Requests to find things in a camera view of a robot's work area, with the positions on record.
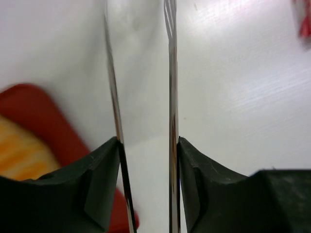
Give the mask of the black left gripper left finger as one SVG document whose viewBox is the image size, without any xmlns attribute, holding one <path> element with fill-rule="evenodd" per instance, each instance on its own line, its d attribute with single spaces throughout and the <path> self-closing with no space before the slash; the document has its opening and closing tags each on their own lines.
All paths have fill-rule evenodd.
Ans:
<svg viewBox="0 0 311 233">
<path fill-rule="evenodd" d="M 119 171 L 112 137 L 85 157 L 36 180 L 0 180 L 3 233 L 105 233 Z"/>
</svg>

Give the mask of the metal serving tongs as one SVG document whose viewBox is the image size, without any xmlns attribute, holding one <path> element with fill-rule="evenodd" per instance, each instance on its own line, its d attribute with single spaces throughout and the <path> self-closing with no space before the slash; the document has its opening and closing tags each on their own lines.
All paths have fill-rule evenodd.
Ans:
<svg viewBox="0 0 311 233">
<path fill-rule="evenodd" d="M 179 233 L 180 222 L 180 168 L 177 144 L 179 139 L 178 127 L 178 61 L 177 61 L 177 5 L 174 0 L 164 1 L 164 18 L 169 40 L 169 231 Z M 110 95 L 112 100 L 116 136 L 118 139 L 119 158 L 121 163 L 121 174 L 123 181 L 124 197 L 126 200 L 129 231 L 137 231 L 134 207 L 132 201 L 131 186 L 129 180 L 128 166 L 124 148 L 124 137 L 121 123 L 121 113 L 116 84 L 114 59 L 109 35 L 108 7 L 104 1 L 104 41 L 106 47 L 107 68 Z"/>
</svg>

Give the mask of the round orange bun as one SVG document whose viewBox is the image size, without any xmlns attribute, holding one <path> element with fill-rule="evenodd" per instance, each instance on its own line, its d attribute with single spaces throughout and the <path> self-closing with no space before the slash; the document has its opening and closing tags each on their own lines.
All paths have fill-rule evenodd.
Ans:
<svg viewBox="0 0 311 233">
<path fill-rule="evenodd" d="M 0 175 L 23 181 L 61 166 L 50 148 L 37 136 L 13 121 L 0 117 Z"/>
</svg>

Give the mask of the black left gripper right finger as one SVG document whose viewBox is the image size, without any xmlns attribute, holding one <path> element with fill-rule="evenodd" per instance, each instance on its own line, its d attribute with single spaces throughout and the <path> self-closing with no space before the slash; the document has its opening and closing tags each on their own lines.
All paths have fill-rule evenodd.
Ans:
<svg viewBox="0 0 311 233">
<path fill-rule="evenodd" d="M 244 176 L 183 137 L 178 154 L 189 233 L 310 232 L 310 170 L 271 169 Z"/>
</svg>

